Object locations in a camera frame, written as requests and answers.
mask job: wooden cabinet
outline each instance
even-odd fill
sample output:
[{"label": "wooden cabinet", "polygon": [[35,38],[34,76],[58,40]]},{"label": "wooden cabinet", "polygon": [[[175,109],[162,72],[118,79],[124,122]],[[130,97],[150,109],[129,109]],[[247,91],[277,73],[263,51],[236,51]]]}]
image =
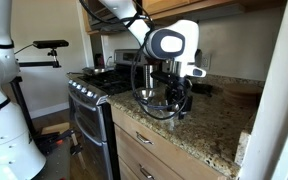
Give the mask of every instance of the wooden cabinet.
[{"label": "wooden cabinet", "polygon": [[144,9],[152,19],[169,17],[181,18],[181,15],[210,9],[236,2],[235,0],[143,0]]},{"label": "wooden cabinet", "polygon": [[139,180],[139,178],[133,173],[133,171],[125,164],[125,162],[119,157],[118,164],[120,166],[121,180]]},{"label": "wooden cabinet", "polygon": [[90,22],[88,21],[88,14],[83,7],[81,8],[82,8],[82,14],[83,14],[84,28],[85,28],[86,33],[89,35],[98,33],[99,31],[97,30],[95,31],[91,29]]},{"label": "wooden cabinet", "polygon": [[189,0],[144,0],[143,8],[154,14],[188,4]]},{"label": "wooden cabinet", "polygon": [[287,0],[143,0],[144,9],[153,20],[181,19],[203,10],[239,4],[245,12],[285,6]]},{"label": "wooden cabinet", "polygon": [[145,173],[155,179],[226,179],[115,107],[112,114],[118,155],[139,179],[145,179]]}]

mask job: black cable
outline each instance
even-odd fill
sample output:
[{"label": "black cable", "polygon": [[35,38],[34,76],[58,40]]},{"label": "black cable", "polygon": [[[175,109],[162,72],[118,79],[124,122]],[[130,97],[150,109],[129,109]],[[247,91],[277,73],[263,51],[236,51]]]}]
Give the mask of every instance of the black cable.
[{"label": "black cable", "polygon": [[[128,17],[128,18],[123,18],[117,22],[111,22],[111,21],[107,21],[107,20],[104,20],[104,19],[101,19],[99,18],[98,16],[96,16],[88,7],[88,5],[85,3],[84,0],[79,0],[81,5],[83,6],[83,8],[85,9],[85,11],[91,15],[93,18],[95,18],[96,20],[100,21],[100,22],[103,22],[103,23],[108,23],[108,24],[116,24],[116,23],[121,23],[121,22],[127,22],[129,21],[129,23],[126,25],[126,26],[131,26],[132,23],[137,20],[137,19],[147,19],[148,22],[148,26],[150,28],[150,30],[145,34],[145,37],[144,37],[144,41],[143,41],[143,44],[140,46],[139,50],[137,51],[136,53],[136,56],[134,57],[133,61],[132,61],[132,65],[131,65],[131,86],[132,86],[132,91],[133,91],[133,96],[135,98],[135,100],[137,101],[137,103],[139,104],[139,106],[141,107],[141,109],[147,114],[149,115],[150,117],[154,118],[154,119],[157,119],[157,120],[166,120],[166,119],[170,119],[174,116],[176,116],[179,112],[182,111],[182,109],[185,107],[185,104],[187,102],[187,89],[185,87],[185,85],[182,85],[180,84],[181,86],[183,86],[183,91],[184,91],[184,96],[178,100],[177,102],[173,102],[172,104],[170,105],[165,105],[165,106],[154,106],[154,105],[150,105],[148,104],[148,101],[145,100],[145,99],[142,99],[136,92],[136,87],[135,87],[135,75],[136,75],[136,69],[137,69],[137,63],[139,62],[141,56],[143,55],[143,50],[147,43],[147,40],[149,38],[149,35],[155,30],[155,24],[154,22],[152,21],[152,19],[150,18],[149,14],[146,12],[146,10],[136,1],[136,0],[133,0],[133,2],[136,4],[137,7],[139,7],[144,13],[145,13],[145,16],[143,15],[137,15],[135,14],[134,17]],[[160,110],[160,109],[166,109],[166,108],[169,108],[169,107],[173,107],[173,106],[176,106],[178,105],[179,103],[183,102],[183,105],[182,107],[179,107],[179,109],[174,112],[172,115],[170,116],[167,116],[167,117],[157,117],[157,116],[154,116],[152,115],[151,113],[149,113],[145,108],[144,106],[148,107],[148,108],[151,108],[151,109],[154,109],[154,110]]]},{"label": "black cable", "polygon": [[[139,106],[141,107],[141,109],[147,114],[149,115],[150,117],[154,118],[154,119],[157,119],[157,120],[166,120],[166,119],[170,119],[170,118],[173,118],[174,116],[176,116],[179,112],[181,112],[183,110],[183,108],[185,107],[185,104],[187,102],[187,89],[185,87],[185,85],[182,85],[180,84],[181,86],[183,86],[183,89],[184,89],[184,96],[178,100],[177,102],[175,103],[172,103],[170,105],[164,105],[164,106],[153,106],[153,105],[150,105],[148,104],[148,101],[145,100],[145,99],[142,99],[136,92],[136,87],[135,87],[135,84],[134,84],[134,79],[135,79],[135,74],[136,74],[136,66],[137,66],[137,63],[139,62],[139,59],[141,58],[142,54],[143,54],[143,50],[145,48],[145,45],[147,43],[147,40],[148,40],[148,37],[149,35],[155,30],[155,24],[154,22],[152,21],[152,19],[150,18],[149,14],[145,11],[145,9],[143,9],[141,7],[140,4],[138,4],[135,0],[133,0],[135,2],[135,4],[140,7],[143,12],[145,13],[145,15],[148,17],[148,20],[149,20],[149,27],[150,27],[150,30],[146,33],[145,37],[144,37],[144,42],[143,44],[140,46],[139,50],[137,51],[137,54],[135,56],[135,58],[133,59],[132,61],[132,67],[131,67],[131,84],[132,84],[132,91],[133,91],[133,96],[135,98],[135,100],[137,101],[137,103],[139,104]],[[154,110],[161,110],[161,109],[167,109],[169,107],[173,107],[173,106],[176,106],[177,104],[183,102],[183,105],[182,107],[179,107],[179,109],[177,111],[175,111],[173,114],[171,114],[170,116],[167,116],[167,117],[157,117],[157,116],[154,116],[153,114],[151,114],[150,112],[148,112],[144,106],[150,108],[150,109],[154,109]]]},{"label": "black cable", "polygon": [[105,67],[107,67],[108,62],[110,61],[110,59],[112,59],[112,56],[110,56],[110,57],[108,57],[108,58],[106,59]]},{"label": "black cable", "polygon": [[30,47],[30,46],[33,46],[33,44],[30,44],[30,45],[27,45],[27,46],[23,47],[22,49],[16,51],[14,54],[17,54],[17,53],[23,51],[24,49],[26,49],[26,48],[28,48],[28,47]]}]

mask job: metal bowl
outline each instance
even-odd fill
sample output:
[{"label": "metal bowl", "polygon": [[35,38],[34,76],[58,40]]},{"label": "metal bowl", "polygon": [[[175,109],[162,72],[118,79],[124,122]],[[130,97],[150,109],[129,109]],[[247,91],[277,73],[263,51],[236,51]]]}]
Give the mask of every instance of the metal bowl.
[{"label": "metal bowl", "polygon": [[138,91],[138,94],[141,96],[141,98],[146,100],[155,96],[155,92],[151,89],[140,90]]}]

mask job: oven handle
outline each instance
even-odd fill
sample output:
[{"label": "oven handle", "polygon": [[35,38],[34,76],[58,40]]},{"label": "oven handle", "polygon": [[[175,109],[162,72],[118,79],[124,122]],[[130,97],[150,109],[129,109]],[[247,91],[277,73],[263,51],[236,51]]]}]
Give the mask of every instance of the oven handle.
[{"label": "oven handle", "polygon": [[97,146],[103,146],[102,142],[99,140],[96,140],[96,138],[92,137],[91,135],[89,135],[87,133],[87,131],[85,131],[85,129],[83,128],[83,126],[80,124],[80,117],[79,115],[75,114],[75,119],[76,119],[76,123],[78,125],[78,127],[81,129],[81,131],[83,132],[83,134],[90,140],[92,141],[94,144],[96,144]]},{"label": "oven handle", "polygon": [[70,90],[68,91],[68,94],[71,96],[71,98],[72,98],[74,101],[76,101],[77,103],[81,104],[82,106],[87,107],[87,108],[89,108],[89,109],[91,109],[91,110],[93,110],[93,111],[96,110],[96,105],[95,105],[95,106],[91,106],[90,104],[86,104],[86,103],[82,102],[82,101],[79,100],[79,98],[76,97]]}]

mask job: wall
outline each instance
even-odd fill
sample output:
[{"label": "wall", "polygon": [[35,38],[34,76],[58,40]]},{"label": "wall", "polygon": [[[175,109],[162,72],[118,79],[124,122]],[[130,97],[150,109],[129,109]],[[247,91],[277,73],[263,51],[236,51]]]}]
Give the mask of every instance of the wall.
[{"label": "wall", "polygon": [[[244,157],[241,180],[288,179],[288,2],[274,49],[267,81]],[[280,157],[283,146],[287,151]],[[283,170],[276,163],[285,162]]]},{"label": "wall", "polygon": [[105,62],[108,57],[114,57],[115,49],[138,49],[140,46],[130,32],[102,36],[103,56]]},{"label": "wall", "polygon": [[[84,50],[88,46],[87,36],[82,34],[84,29],[81,28],[78,8],[77,1],[72,0],[13,0],[11,34],[15,52],[35,40],[64,39],[69,42],[68,47],[57,49],[62,68],[21,68],[21,88],[32,118],[67,108],[68,80],[65,74],[81,71],[93,62],[89,58],[86,61],[89,52]],[[16,57],[19,62],[52,61],[53,57],[47,56],[49,51],[30,47]]]},{"label": "wall", "polygon": [[[211,54],[208,73],[264,81],[281,17],[276,8],[200,21],[199,48]],[[130,33],[103,36],[102,41],[104,58],[117,48],[139,47]]]}]

